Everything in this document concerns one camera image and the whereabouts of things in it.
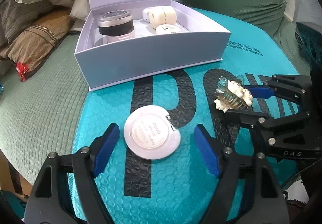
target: white box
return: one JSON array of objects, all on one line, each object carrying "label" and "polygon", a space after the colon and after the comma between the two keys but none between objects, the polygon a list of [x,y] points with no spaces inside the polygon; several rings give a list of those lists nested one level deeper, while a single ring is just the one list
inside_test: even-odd
[{"label": "white box", "polygon": [[[155,35],[142,10],[172,6],[184,32]],[[75,58],[90,91],[175,69],[219,61],[230,31],[203,14],[172,0],[90,0]],[[136,37],[105,44],[97,20],[103,13],[132,11]]]}]

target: red plastic knot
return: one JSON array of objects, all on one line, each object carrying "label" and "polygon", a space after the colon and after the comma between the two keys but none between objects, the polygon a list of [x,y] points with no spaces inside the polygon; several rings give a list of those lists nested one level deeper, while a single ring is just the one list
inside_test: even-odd
[{"label": "red plastic knot", "polygon": [[29,67],[28,65],[24,65],[21,62],[18,62],[16,65],[16,70],[19,74],[19,77],[21,78],[21,81],[26,81],[26,78],[24,77],[24,75],[28,72]]}]

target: jar lid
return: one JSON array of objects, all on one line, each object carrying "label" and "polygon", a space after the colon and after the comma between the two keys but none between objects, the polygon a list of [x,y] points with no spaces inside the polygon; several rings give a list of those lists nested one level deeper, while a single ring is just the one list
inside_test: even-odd
[{"label": "jar lid", "polygon": [[129,10],[115,10],[102,14],[98,20],[98,26],[112,27],[127,23],[131,20],[133,20],[133,16]]},{"label": "jar lid", "polygon": [[168,111],[148,105],[135,110],[126,120],[124,138],[138,156],[162,159],[172,154],[180,144],[181,135],[171,123]]}]

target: teal surface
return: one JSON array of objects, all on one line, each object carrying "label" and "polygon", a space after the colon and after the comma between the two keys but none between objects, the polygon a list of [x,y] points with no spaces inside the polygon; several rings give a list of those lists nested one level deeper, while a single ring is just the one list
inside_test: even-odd
[{"label": "teal surface", "polygon": [[[235,76],[253,74],[258,84],[258,75],[297,74],[287,57],[263,30],[221,14],[198,11],[230,30],[230,42],[222,61],[185,69],[194,87],[196,112],[192,120],[179,129],[182,140],[178,149],[168,158],[152,161],[151,198],[123,195],[126,159],[123,127],[130,115],[134,82],[101,89],[87,96],[73,152],[90,145],[95,137],[103,134],[110,123],[114,122],[120,126],[120,140],[104,173],[96,179],[99,192],[116,224],[199,222],[218,183],[218,180],[208,173],[192,140],[194,127],[199,123],[206,127],[210,135],[215,136],[203,86],[203,76],[208,70],[224,69]],[[170,110],[177,106],[178,100],[176,81],[166,74],[154,76],[153,104]],[[280,117],[276,98],[270,98],[267,104],[272,116]],[[287,103],[283,102],[283,105],[285,115],[290,115]],[[256,100],[253,108],[260,111]],[[240,129],[235,148],[240,154],[252,155],[253,146],[248,130]],[[293,161],[282,160],[277,163],[275,158],[268,159],[280,183],[296,170]],[[71,185],[75,212],[78,217],[85,219],[73,180]],[[229,219],[237,215],[242,191],[243,181],[239,181]]]}]

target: white container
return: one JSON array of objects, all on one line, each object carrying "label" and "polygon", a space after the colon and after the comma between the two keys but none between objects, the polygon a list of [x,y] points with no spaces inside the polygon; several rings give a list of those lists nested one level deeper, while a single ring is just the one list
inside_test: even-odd
[{"label": "white container", "polygon": [[[142,19],[144,8],[172,6],[181,33],[156,35]],[[90,91],[175,69],[219,61],[230,32],[203,14],[172,0],[90,0],[75,58]],[[136,37],[106,44],[97,20],[113,10],[131,10]]]}]

